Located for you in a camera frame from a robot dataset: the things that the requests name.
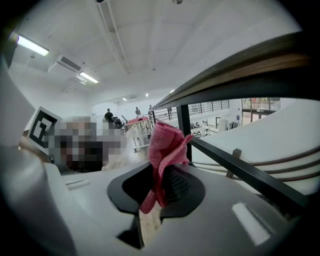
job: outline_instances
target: air conditioner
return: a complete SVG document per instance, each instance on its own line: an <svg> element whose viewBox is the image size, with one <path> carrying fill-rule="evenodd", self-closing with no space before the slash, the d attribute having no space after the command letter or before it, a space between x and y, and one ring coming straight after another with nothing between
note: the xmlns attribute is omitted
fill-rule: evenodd
<svg viewBox="0 0 320 256"><path fill-rule="evenodd" d="M135 101L137 99L138 99L138 96L136 96L136 95L132 95L129 97L129 101Z"/></svg>
<svg viewBox="0 0 320 256"><path fill-rule="evenodd" d="M48 73L54 74L62 79L74 78L81 67L67 59L65 56L60 55L56 61L49 67Z"/></svg>

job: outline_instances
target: balcony railing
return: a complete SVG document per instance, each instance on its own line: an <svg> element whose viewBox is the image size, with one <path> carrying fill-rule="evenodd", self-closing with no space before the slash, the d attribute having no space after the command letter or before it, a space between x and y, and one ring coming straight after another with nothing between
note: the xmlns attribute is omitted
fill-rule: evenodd
<svg viewBox="0 0 320 256"><path fill-rule="evenodd" d="M229 100L216 100L210 102L201 102L198 104L190 104L188 105L189 115L198 115L204 114L219 110L229 109ZM155 119L158 119L163 122L168 122L171 120L178 119L177 108L169 107L161 110L154 111Z"/></svg>

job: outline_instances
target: glass wall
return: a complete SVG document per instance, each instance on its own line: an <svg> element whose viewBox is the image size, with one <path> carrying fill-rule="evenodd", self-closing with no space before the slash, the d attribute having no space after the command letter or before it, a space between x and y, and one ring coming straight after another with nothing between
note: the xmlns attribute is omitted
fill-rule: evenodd
<svg viewBox="0 0 320 256"><path fill-rule="evenodd" d="M280 110L278 97L243 98L241 102L243 126Z"/></svg>

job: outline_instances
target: person in black shirt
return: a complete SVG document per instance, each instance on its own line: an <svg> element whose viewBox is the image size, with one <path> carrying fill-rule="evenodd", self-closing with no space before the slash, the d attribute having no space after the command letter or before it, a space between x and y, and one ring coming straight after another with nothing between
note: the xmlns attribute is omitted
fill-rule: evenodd
<svg viewBox="0 0 320 256"><path fill-rule="evenodd" d="M110 112L110 108L106 110L107 112L104 114L104 120L108 123L113 123L114 121L112 120L112 117L114 114Z"/></svg>

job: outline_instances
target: ceiling light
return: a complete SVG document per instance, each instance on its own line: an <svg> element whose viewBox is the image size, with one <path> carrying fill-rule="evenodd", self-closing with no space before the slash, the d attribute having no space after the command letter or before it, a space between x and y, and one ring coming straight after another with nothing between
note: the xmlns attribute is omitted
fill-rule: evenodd
<svg viewBox="0 0 320 256"><path fill-rule="evenodd" d="M81 72L79 75L83 76L86 79L89 79L90 81L94 82L95 84L99 83L99 81L97 81L96 79L92 78L90 75L87 75L85 72Z"/></svg>
<svg viewBox="0 0 320 256"><path fill-rule="evenodd" d="M24 38L21 35L19 35L18 38L18 45L28 48L38 54L41 54L42 56L46 56L49 52L47 49L35 44L34 42L31 42L30 40Z"/></svg>

